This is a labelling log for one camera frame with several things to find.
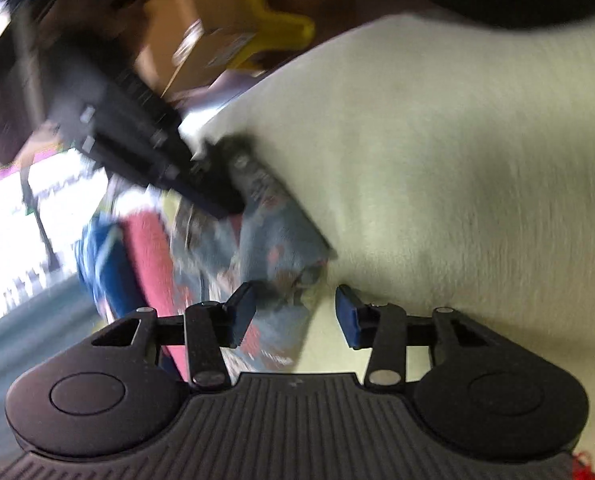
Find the cardboard box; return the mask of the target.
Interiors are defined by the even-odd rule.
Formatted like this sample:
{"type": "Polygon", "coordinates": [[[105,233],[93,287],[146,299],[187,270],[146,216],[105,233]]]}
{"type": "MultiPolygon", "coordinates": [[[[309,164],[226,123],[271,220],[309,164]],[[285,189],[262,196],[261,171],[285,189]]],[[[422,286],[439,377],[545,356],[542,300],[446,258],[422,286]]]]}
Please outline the cardboard box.
{"type": "Polygon", "coordinates": [[[207,87],[260,32],[250,0],[148,0],[141,70],[170,98],[207,87]]]}

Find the yellow plastic stool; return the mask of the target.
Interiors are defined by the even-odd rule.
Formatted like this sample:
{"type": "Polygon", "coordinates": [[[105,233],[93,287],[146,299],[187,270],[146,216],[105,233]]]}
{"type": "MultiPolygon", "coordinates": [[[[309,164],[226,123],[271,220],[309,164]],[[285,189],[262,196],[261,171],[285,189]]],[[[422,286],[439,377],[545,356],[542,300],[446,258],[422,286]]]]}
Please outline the yellow plastic stool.
{"type": "Polygon", "coordinates": [[[253,70],[253,58],[268,52],[299,52],[313,41],[315,24],[307,16],[273,10],[266,0],[236,0],[237,36],[228,67],[253,70]]]}

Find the blue patterned folded blanket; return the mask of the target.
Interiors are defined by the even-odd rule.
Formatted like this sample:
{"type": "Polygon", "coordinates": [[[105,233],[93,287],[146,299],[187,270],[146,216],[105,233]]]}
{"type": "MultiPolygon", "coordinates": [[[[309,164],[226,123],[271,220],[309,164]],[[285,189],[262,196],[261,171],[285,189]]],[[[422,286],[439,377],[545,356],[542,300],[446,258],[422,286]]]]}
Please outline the blue patterned folded blanket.
{"type": "Polygon", "coordinates": [[[112,323],[147,305],[119,221],[94,214],[74,245],[74,255],[78,277],[104,321],[112,323]]]}

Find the cat print denim tote bag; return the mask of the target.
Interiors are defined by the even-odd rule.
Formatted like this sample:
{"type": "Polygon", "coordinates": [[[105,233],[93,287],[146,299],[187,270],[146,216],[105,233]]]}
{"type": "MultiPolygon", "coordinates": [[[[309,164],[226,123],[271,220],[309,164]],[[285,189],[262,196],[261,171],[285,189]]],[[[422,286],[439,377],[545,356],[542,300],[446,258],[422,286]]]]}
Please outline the cat print denim tote bag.
{"type": "Polygon", "coordinates": [[[242,214],[217,220],[179,200],[168,222],[175,278],[192,302],[225,301],[243,283],[258,306],[238,348],[223,356],[232,377],[290,372],[304,344],[316,287],[332,250],[301,205],[254,155],[246,136],[212,147],[246,202],[242,214]]]}

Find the pink ribbed folded blanket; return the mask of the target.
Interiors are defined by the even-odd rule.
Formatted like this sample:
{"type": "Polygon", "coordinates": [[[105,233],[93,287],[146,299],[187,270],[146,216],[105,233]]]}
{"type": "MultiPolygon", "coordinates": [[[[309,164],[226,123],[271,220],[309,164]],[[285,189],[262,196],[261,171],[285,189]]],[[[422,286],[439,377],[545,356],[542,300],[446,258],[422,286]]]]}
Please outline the pink ribbed folded blanket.
{"type": "Polygon", "coordinates": [[[194,295],[175,280],[170,241],[160,214],[153,210],[134,212],[121,224],[127,255],[146,305],[160,318],[182,315],[194,302],[194,295]]]}

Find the light green sofa cover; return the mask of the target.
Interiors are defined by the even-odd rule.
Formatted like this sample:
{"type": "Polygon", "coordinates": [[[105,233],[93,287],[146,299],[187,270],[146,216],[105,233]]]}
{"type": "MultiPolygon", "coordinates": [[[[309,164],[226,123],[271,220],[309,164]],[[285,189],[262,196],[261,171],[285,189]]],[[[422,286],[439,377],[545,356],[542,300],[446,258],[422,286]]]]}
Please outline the light green sofa cover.
{"type": "Polygon", "coordinates": [[[223,108],[337,257],[330,285],[450,304],[575,375],[595,463],[595,18],[499,32],[401,14],[223,108]]]}

